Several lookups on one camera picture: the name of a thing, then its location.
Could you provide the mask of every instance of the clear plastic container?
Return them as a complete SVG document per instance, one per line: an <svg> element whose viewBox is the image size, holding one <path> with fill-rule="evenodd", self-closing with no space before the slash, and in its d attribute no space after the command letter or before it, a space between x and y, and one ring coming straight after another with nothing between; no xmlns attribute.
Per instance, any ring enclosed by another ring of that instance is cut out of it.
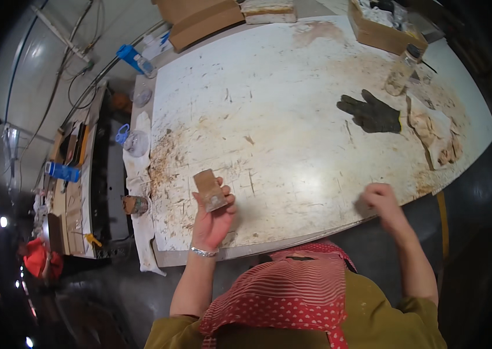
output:
<svg viewBox="0 0 492 349"><path fill-rule="evenodd" d="M147 102L151 99L153 92L147 87L147 85L142 84L135 88L135 90L130 94L130 100L135 103L138 108L143 108Z"/></svg>
<svg viewBox="0 0 492 349"><path fill-rule="evenodd" d="M122 144L122 148L133 157L141 157L149 150L149 137L140 130L130 131L126 141Z"/></svg>
<svg viewBox="0 0 492 349"><path fill-rule="evenodd" d="M157 70L155 69L155 66L153 66L151 62L149 62L143 56L137 54L134 56L134 60L138 64L139 69L142 70L143 75L145 75L147 78L153 79L155 76L157 76Z"/></svg>
<svg viewBox="0 0 492 349"><path fill-rule="evenodd" d="M407 45L407 48L394 64L386 79L385 89L389 94L400 95L403 92L405 84L409 81L411 74L419 63L419 58L420 51L417 46L413 44Z"/></svg>

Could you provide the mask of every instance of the silver bracelet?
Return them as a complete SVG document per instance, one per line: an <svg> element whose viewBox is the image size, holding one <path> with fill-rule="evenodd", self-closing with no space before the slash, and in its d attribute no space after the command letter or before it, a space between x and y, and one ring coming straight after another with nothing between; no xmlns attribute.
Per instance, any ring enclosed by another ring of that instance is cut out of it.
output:
<svg viewBox="0 0 492 349"><path fill-rule="evenodd" d="M202 257L215 257L215 255L219 252L218 248L217 251L213 251L213 252L200 250L199 248L195 248L195 247L191 247L190 249L192 250L193 253L195 253L196 255L200 255Z"/></svg>

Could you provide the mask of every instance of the dirty rag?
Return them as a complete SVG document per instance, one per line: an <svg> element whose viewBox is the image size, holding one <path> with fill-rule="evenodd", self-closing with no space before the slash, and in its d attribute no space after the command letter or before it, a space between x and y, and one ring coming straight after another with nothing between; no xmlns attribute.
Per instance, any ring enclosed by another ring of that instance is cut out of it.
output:
<svg viewBox="0 0 492 349"><path fill-rule="evenodd" d="M412 94L407 99L409 124L428 150L432 167L437 170L453 164L462 153L459 130L453 120L441 111L428 108Z"/></svg>

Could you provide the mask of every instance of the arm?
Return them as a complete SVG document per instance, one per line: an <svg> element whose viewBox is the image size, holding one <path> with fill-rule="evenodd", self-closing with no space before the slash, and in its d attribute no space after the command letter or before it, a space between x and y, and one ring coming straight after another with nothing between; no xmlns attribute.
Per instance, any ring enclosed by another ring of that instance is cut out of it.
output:
<svg viewBox="0 0 492 349"><path fill-rule="evenodd" d="M438 288L431 264L421 248L417 234L397 204L388 184L372 183L361 199L381 217L382 227L394 238L404 296L425 298L438 306Z"/></svg>
<svg viewBox="0 0 492 349"><path fill-rule="evenodd" d="M198 193L193 193L197 201L197 215L192 231L192 246L204 251L216 251L229 231L236 213L234 195L228 185L222 187L227 206L213 212L205 212ZM188 315L200 318L208 309L213 293L214 257L202 257L188 252L186 269L180 278L171 303L171 316Z"/></svg>
<svg viewBox="0 0 492 349"><path fill-rule="evenodd" d="M44 280L50 279L50 270L52 269L52 253L46 253L46 264L44 264L44 269L42 270L41 276Z"/></svg>

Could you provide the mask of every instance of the black work glove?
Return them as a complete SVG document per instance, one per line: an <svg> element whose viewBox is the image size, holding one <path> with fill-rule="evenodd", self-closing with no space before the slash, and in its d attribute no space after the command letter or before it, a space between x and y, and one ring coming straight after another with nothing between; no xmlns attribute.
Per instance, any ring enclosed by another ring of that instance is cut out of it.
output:
<svg viewBox="0 0 492 349"><path fill-rule="evenodd" d="M353 122L361 126L365 132L401 132L399 110L378 100L367 90L362 90L361 94L366 102L357 101L344 94L341 101L337 102L337 107L353 115Z"/></svg>

